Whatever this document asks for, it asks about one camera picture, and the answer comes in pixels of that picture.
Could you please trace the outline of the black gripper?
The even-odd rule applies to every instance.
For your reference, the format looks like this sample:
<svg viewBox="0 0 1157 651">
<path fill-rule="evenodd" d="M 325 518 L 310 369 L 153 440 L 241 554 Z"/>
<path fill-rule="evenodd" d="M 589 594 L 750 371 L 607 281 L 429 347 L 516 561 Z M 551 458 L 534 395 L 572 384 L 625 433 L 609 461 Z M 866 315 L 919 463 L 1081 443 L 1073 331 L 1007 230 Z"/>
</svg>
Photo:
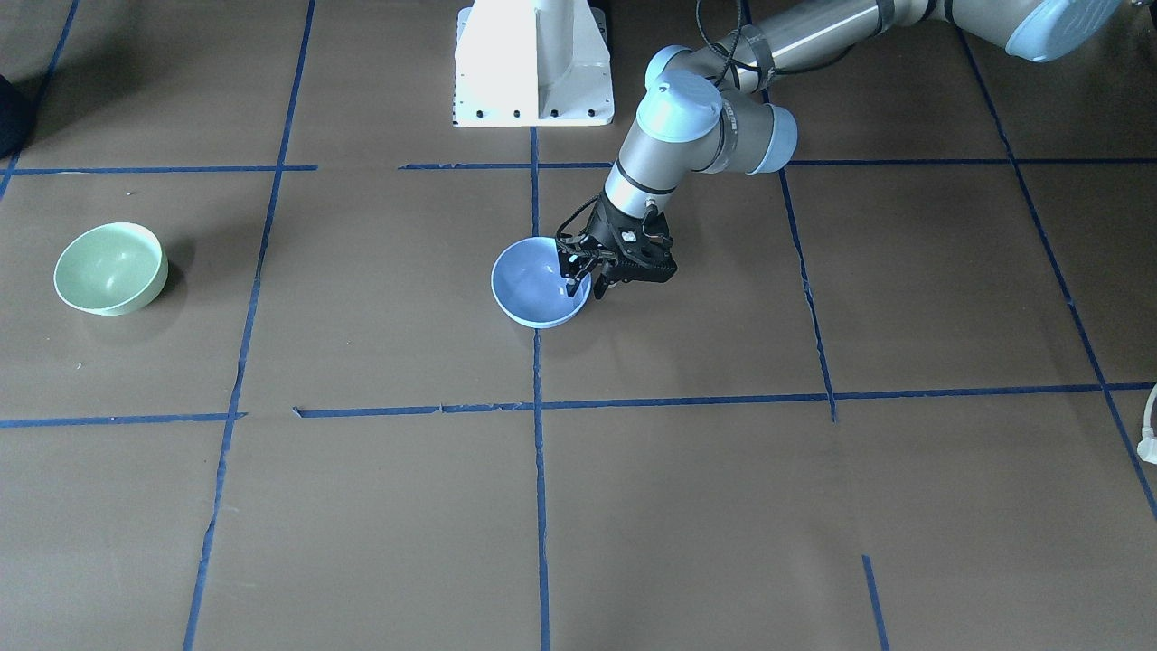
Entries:
<svg viewBox="0 0 1157 651">
<path fill-rule="evenodd" d="M 619 210 L 604 194 L 578 206 L 558 228 L 558 259 L 566 278 L 566 296 L 574 299 L 590 276 L 592 297 L 603 299 L 616 284 L 644 281 L 666 283 L 677 264 L 673 238 L 657 204 L 644 204 L 644 217 Z"/>
</svg>

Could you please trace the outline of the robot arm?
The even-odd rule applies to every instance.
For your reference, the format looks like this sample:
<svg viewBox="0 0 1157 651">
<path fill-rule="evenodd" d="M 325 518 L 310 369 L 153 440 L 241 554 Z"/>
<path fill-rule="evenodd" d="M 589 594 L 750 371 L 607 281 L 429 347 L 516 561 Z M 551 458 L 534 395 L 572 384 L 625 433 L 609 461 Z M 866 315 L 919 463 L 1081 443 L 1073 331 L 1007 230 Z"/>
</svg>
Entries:
<svg viewBox="0 0 1157 651">
<path fill-rule="evenodd" d="M 958 25 L 1024 61 L 1067 56 L 1098 34 L 1115 1 L 804 1 L 697 51 L 669 46 L 644 71 L 644 97 L 578 234 L 555 231 L 567 297 L 619 283 L 665 283 L 677 269 L 665 207 L 688 173 L 773 173 L 798 126 L 756 101 L 780 77 L 821 71 L 893 25 Z"/>
</svg>

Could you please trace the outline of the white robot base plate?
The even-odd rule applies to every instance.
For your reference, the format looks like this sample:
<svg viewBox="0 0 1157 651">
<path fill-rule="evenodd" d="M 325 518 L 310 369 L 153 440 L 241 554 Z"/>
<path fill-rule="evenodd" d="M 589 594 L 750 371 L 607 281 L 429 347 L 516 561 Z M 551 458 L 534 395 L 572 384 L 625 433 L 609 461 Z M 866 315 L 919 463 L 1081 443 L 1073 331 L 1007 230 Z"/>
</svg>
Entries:
<svg viewBox="0 0 1157 651">
<path fill-rule="evenodd" d="M 476 1 L 457 14 L 454 58 L 455 127 L 616 118 L 607 12 L 592 1 Z"/>
</svg>

